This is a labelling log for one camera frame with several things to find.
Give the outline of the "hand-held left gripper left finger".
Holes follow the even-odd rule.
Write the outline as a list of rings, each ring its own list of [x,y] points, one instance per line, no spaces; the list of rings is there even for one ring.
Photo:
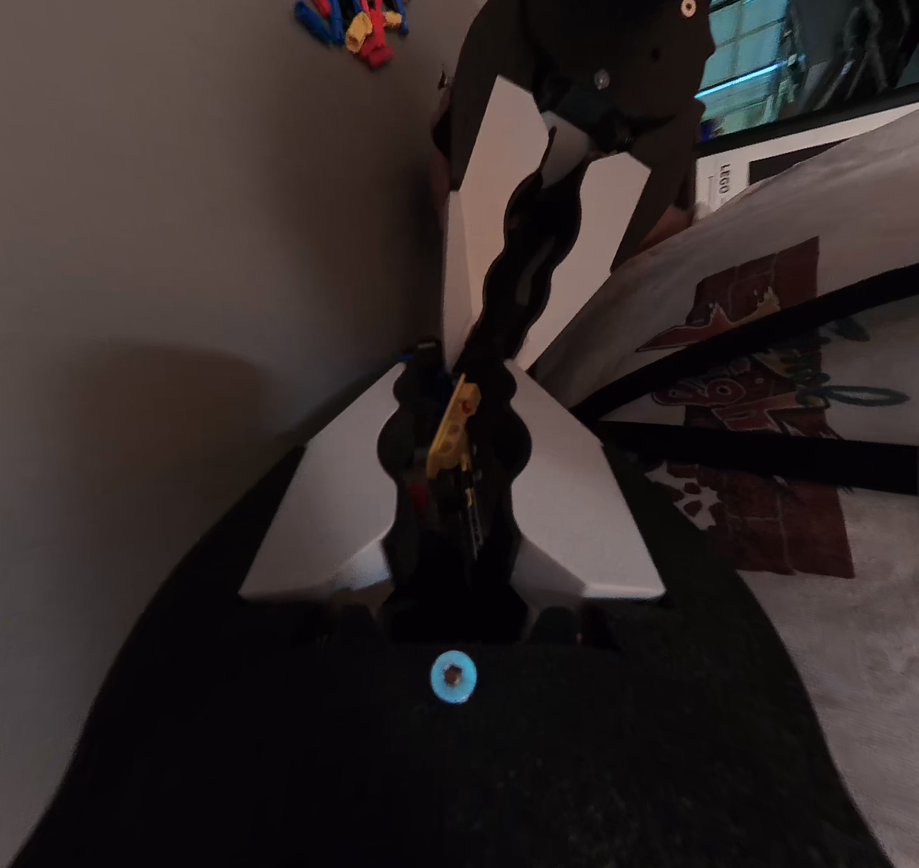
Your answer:
[[[306,445],[240,596],[384,597],[398,583],[386,539],[416,459],[417,360],[399,361]]]

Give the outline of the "pile of red blue lego pins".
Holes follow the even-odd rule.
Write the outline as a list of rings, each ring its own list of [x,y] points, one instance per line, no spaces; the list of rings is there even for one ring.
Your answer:
[[[297,0],[295,22],[324,47],[346,50],[369,70],[390,63],[388,34],[406,36],[409,0]]]

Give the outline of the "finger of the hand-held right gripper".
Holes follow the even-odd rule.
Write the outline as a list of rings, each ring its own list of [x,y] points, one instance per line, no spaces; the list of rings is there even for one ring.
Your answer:
[[[506,356],[534,365],[609,275],[650,175],[630,154],[600,154],[580,129],[552,128],[536,201],[519,229]]]
[[[448,195],[442,294],[442,345],[446,367],[456,372],[468,339],[474,350],[508,356],[508,331],[523,308],[515,302],[520,245],[507,248],[514,231],[507,214],[520,196],[540,186],[549,131],[527,90],[496,78],[458,190]]]

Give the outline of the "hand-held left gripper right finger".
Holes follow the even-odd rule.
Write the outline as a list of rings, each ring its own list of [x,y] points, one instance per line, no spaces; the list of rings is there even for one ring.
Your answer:
[[[510,407],[531,439],[511,484],[526,602],[652,601],[664,586],[602,443],[513,361]]]

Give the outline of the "black white printed sign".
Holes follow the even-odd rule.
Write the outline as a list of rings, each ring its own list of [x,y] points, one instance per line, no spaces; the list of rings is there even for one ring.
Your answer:
[[[811,113],[701,142],[695,152],[695,218],[825,150],[908,116],[917,96],[875,100],[840,113]]]

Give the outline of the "white printed t-shirt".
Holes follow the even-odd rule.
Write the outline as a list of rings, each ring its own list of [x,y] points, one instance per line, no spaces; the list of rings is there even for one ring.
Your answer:
[[[741,570],[917,866],[917,112],[616,268],[537,379]]]

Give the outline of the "grey black lego chassis assembly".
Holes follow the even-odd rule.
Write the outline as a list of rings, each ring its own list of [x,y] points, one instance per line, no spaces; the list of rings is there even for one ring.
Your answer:
[[[486,541],[487,517],[483,510],[480,481],[482,461],[474,443],[471,422],[471,469],[442,471],[426,479],[426,458],[437,427],[460,375],[452,372],[438,338],[427,337],[403,355],[403,373],[394,388],[398,408],[405,413],[410,443],[403,482],[423,533],[442,538],[454,551],[466,573],[478,560]]]

